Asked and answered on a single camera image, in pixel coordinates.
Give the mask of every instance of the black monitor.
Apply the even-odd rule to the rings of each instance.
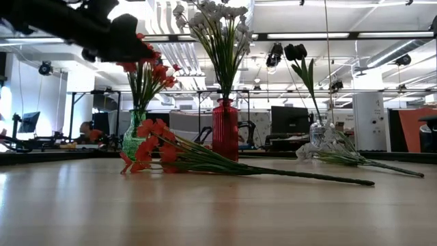
[[[308,109],[272,106],[272,133],[309,133]]]
[[[36,129],[36,124],[38,123],[38,118],[40,117],[40,112],[25,113],[23,115],[23,120],[21,121],[19,133],[33,133]]]

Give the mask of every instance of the flower bunch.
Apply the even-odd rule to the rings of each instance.
[[[137,132],[140,137],[147,137],[147,139],[139,146],[137,153],[135,154],[135,161],[132,161],[124,153],[121,153],[121,156],[126,163],[125,168],[121,172],[122,174],[125,174],[129,168],[131,172],[138,172],[145,169],[151,169],[150,164],[159,164],[162,166],[164,173],[167,174],[184,172],[208,172],[239,176],[274,174],[316,178],[320,180],[331,180],[360,185],[374,185],[372,181],[368,180],[355,180],[322,174],[284,171],[237,163],[226,159],[197,143],[174,135],[167,128],[166,124],[159,119],[156,123],[153,123],[152,120],[143,121]],[[152,160],[152,153],[156,149],[161,157],[160,161]]]
[[[316,148],[311,143],[306,143],[296,151],[298,159],[305,160],[316,156],[317,159],[325,163],[346,165],[350,167],[358,167],[359,165],[380,167],[401,172],[403,174],[409,174],[421,178],[425,177],[422,173],[368,160],[355,150],[354,145],[342,132],[336,131],[330,127],[330,122],[328,122],[324,128],[324,141],[320,144],[320,147]]]
[[[303,44],[299,44],[294,46],[293,44],[289,44],[284,48],[285,57],[289,61],[294,61],[295,64],[292,64],[292,68],[294,72],[302,79],[305,87],[308,89],[308,92],[313,99],[315,109],[317,110],[317,115],[319,117],[320,122],[322,122],[322,116],[320,115],[319,107],[317,106],[317,102],[315,101],[314,94],[314,59],[311,59],[309,66],[305,62],[305,58],[308,55],[308,52]],[[302,65],[299,66],[297,60],[302,61]]]
[[[245,7],[231,8],[210,0],[201,3],[184,1],[194,4],[200,12],[187,20],[184,7],[178,5],[173,11],[176,24],[180,29],[188,26],[191,36],[202,44],[214,65],[223,98],[228,99],[243,56],[251,52],[253,31],[249,31],[246,25],[245,14],[248,10]]]
[[[144,35],[139,33],[137,37],[142,39]],[[153,51],[152,58],[141,59],[138,62],[119,62],[128,75],[130,89],[132,91],[134,110],[145,112],[147,105],[156,93],[165,88],[171,88],[177,82],[172,75],[167,76],[168,66],[162,65],[158,60],[161,54]],[[173,65],[175,72],[179,71],[178,65]]]

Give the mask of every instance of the wire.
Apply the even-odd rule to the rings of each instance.
[[[328,30],[328,7],[326,7],[326,0],[324,0],[325,2],[325,19],[326,19],[326,43],[328,44],[328,69],[329,69],[329,103],[330,103],[330,108],[331,108],[331,114],[333,116],[333,124],[335,124],[334,122],[334,105],[333,105],[333,79],[330,75],[331,71],[330,71],[330,49],[329,49],[329,30]]]
[[[21,88],[21,61],[18,61],[18,78],[20,80],[20,96],[21,96],[21,117],[25,113],[25,103],[23,99],[23,89]]]
[[[286,58],[285,58],[285,64],[287,65],[288,73],[289,73],[290,76],[292,77],[292,81],[293,81],[294,87],[296,88],[296,91],[298,92],[299,97],[300,97],[300,99],[302,100],[303,106],[307,108],[307,106],[305,105],[305,101],[303,100],[302,96],[300,95],[299,88],[298,88],[298,86],[296,85],[296,82],[294,81],[292,71],[291,71],[290,68],[288,67],[288,62],[287,62],[287,59],[286,59]]]
[[[38,109],[40,108],[40,98],[41,98],[41,89],[42,89],[42,75],[40,74],[40,92],[38,93],[38,104],[36,105],[36,112],[38,112]]]

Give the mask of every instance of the duct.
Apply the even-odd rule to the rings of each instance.
[[[367,70],[370,68],[377,68],[386,63],[389,63],[403,55],[408,54],[409,52],[431,42],[432,39],[424,39],[424,40],[402,40],[396,42],[394,45],[389,48],[379,52],[378,54],[370,57],[366,62],[366,68],[359,68],[360,70]]]

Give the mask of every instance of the red vase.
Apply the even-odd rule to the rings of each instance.
[[[232,99],[218,99],[212,110],[212,150],[230,160],[238,161],[238,109]]]

